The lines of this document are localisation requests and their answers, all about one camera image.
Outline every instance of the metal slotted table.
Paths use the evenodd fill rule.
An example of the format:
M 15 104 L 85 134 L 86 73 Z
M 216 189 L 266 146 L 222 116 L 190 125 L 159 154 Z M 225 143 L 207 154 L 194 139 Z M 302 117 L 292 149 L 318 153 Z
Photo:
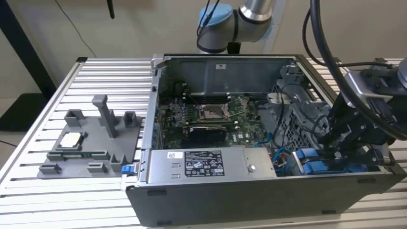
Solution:
M 398 64 L 401 60 L 389 61 Z M 312 64 L 340 92 L 328 68 L 313 61 Z M 86 116 L 99 114 L 91 103 L 95 94 L 109 95 L 109 106 L 117 115 L 131 110 L 146 117 L 150 74 L 150 59 L 89 59 L 75 64 L 0 171 L 2 229 L 145 228 L 126 193 L 121 191 L 121 178 L 41 180 L 37 175 L 39 164 L 46 161 L 47 151 L 65 128 L 67 110 L 82 109 Z M 402 167 L 407 168 L 407 143 L 396 142 L 393 153 Z M 139 157 L 141 151 L 137 151 L 135 159 Z M 364 198 L 341 215 L 195 225 L 191 228 L 407 228 L 406 181 L 389 192 Z

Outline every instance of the blue connector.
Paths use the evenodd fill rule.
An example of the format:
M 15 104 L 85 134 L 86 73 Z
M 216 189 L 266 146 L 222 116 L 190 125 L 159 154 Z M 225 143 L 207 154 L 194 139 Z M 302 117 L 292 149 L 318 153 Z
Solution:
M 137 173 L 135 165 L 126 165 L 122 167 L 122 174 L 134 175 Z

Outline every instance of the screw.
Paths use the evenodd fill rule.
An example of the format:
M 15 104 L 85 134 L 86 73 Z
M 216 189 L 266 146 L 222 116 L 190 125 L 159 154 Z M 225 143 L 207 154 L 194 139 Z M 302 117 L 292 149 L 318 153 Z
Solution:
M 256 172 L 257 167 L 254 165 L 248 165 L 248 170 L 250 173 Z

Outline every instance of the motherboard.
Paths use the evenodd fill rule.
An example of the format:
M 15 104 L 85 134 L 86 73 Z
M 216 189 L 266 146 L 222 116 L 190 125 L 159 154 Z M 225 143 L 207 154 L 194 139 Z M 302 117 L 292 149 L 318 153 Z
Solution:
M 161 105 L 165 149 L 230 147 L 265 141 L 268 132 L 248 95 L 187 95 Z

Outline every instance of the black stand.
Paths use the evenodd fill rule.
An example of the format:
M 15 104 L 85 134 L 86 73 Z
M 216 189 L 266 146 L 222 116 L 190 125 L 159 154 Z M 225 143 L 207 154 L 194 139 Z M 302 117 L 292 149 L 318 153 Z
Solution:
M 42 94 L 23 94 L 0 118 L 0 130 L 27 131 L 57 88 L 7 0 L 0 0 L 0 28 Z
M 47 105 L 43 94 L 22 94 L 0 117 L 2 131 L 27 131 Z

